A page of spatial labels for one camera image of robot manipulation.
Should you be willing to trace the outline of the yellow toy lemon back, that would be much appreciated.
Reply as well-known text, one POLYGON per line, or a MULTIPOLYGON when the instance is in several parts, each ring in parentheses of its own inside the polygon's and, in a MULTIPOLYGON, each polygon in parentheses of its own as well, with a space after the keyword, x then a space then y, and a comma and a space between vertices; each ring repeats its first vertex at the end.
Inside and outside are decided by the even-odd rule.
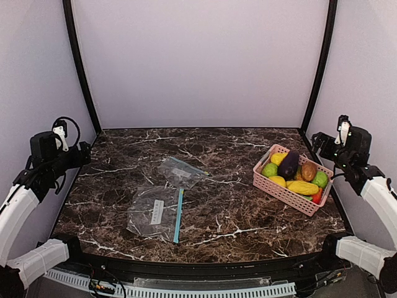
POLYGON ((283 162, 287 155, 288 153, 274 153, 270 157, 270 162, 277 166, 280 166, 280 164, 283 162))

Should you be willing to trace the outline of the yellow toy lemon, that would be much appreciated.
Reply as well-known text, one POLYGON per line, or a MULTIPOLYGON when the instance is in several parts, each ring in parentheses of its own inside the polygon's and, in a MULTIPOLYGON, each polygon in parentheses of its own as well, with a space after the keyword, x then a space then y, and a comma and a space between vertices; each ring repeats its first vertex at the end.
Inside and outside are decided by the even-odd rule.
POLYGON ((277 166, 280 166, 280 164, 283 162, 287 155, 288 153, 274 153, 270 157, 270 162, 277 166))
POLYGON ((279 186, 287 187, 285 179, 283 177, 281 177, 281 176, 271 176, 271 177, 269 177, 269 179, 272 182, 278 184, 279 186))

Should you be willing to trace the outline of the yellow toy lemon front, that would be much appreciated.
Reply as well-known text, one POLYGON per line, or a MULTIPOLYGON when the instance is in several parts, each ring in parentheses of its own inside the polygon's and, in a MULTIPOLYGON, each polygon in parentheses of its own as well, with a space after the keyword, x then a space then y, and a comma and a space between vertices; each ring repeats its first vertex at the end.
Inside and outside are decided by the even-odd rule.
POLYGON ((278 184, 279 186, 287 187, 285 179, 283 177, 281 177, 281 176, 271 176, 271 177, 269 177, 269 179, 272 182, 278 184))

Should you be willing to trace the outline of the large clear zip bag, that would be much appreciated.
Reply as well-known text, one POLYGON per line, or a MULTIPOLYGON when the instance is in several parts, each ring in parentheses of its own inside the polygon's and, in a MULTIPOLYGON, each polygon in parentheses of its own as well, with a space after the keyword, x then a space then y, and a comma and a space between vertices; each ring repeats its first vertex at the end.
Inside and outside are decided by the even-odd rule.
POLYGON ((184 189, 139 187, 127 210, 127 230, 145 238, 179 243, 184 189))

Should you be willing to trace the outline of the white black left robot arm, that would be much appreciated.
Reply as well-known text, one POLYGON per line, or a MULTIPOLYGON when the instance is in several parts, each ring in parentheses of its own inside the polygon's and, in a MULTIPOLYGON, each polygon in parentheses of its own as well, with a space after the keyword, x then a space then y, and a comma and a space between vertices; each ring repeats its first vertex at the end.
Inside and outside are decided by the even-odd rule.
POLYGON ((59 177, 90 161, 90 144, 80 142, 68 151, 56 151, 47 161, 29 159, 29 167, 15 178, 1 206, 1 297, 23 297, 31 283, 50 269, 70 258, 81 257, 78 237, 65 233, 13 260, 9 254, 23 224, 49 190, 57 187, 59 177))

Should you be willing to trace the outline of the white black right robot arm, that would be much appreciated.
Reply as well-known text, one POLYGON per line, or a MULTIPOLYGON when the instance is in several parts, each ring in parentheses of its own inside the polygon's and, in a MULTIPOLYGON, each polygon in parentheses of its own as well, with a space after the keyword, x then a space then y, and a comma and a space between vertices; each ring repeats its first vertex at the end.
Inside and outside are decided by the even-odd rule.
POLYGON ((312 136, 312 151, 332 161, 352 189, 353 205, 343 200, 352 233, 330 235, 323 260, 346 260, 366 271, 387 294, 396 293, 396 190, 391 179, 370 165, 371 135, 358 127, 339 128, 336 137, 319 132, 312 136))

